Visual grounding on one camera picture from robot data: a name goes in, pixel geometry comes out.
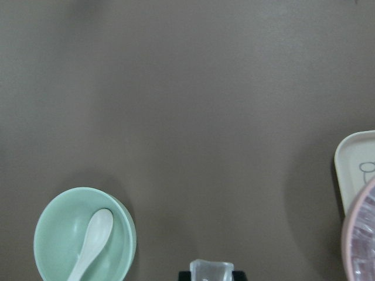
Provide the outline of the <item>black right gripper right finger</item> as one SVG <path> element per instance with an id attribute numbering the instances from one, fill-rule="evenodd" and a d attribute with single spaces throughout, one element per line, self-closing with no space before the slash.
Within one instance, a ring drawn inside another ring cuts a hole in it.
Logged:
<path id="1" fill-rule="evenodd" d="M 243 271 L 232 271 L 232 281 L 246 281 L 246 273 Z"/>

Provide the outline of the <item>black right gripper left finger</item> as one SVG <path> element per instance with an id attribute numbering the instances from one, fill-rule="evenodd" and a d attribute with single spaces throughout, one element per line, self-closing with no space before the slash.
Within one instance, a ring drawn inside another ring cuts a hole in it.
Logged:
<path id="1" fill-rule="evenodd" d="M 178 273 L 178 281 L 191 281 L 192 276 L 190 271 L 180 271 Z"/>

